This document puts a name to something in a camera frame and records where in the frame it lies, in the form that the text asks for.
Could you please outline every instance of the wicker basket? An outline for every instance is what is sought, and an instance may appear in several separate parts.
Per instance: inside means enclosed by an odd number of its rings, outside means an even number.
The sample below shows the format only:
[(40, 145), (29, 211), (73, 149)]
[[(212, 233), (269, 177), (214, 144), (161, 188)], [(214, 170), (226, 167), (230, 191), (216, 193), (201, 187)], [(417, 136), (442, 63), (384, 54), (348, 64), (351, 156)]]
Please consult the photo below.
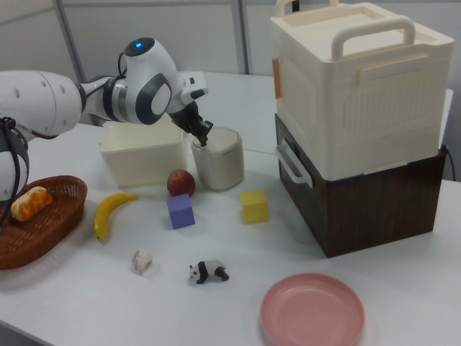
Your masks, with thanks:
[(26, 186), (42, 186), (53, 202), (31, 221), (20, 222), (11, 213), (0, 231), (0, 270), (27, 265), (49, 252), (72, 231), (84, 214), (86, 184), (72, 176), (50, 177)]

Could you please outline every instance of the bread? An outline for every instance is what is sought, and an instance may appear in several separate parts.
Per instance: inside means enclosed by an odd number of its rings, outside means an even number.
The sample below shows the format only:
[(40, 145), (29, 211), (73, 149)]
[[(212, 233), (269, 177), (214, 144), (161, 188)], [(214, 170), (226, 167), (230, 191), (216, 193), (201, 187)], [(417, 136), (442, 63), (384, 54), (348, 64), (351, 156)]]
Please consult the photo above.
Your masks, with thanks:
[(44, 187), (33, 187), (14, 201), (12, 215), (18, 221), (28, 221), (53, 202), (53, 197)]

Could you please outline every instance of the orange tag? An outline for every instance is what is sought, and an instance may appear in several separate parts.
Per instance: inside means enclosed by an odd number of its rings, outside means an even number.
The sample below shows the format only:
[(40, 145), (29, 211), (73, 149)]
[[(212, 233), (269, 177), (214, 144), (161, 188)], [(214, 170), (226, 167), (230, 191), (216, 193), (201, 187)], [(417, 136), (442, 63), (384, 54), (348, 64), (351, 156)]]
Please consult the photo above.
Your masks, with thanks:
[(272, 59), (272, 69), (274, 70), (275, 98), (279, 99), (282, 97), (282, 93), (280, 92), (279, 59)]

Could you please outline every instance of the purple cube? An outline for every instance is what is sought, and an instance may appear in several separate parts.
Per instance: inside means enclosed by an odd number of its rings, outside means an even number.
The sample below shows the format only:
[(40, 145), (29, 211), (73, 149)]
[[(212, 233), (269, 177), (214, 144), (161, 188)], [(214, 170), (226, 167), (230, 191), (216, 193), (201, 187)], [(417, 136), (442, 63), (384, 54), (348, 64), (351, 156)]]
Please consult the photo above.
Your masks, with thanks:
[(174, 229), (195, 224), (194, 211), (187, 193), (169, 198), (166, 200), (166, 204), (168, 205), (168, 212)]

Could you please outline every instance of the plastic plate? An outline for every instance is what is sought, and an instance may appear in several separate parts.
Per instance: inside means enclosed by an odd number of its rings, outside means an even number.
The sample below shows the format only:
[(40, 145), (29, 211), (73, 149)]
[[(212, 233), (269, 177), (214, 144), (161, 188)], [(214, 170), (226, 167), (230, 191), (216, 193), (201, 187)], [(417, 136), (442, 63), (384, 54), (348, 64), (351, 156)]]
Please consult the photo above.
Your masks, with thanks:
[(357, 294), (328, 275), (304, 273), (267, 291), (261, 323), (276, 346), (352, 346), (364, 328)]

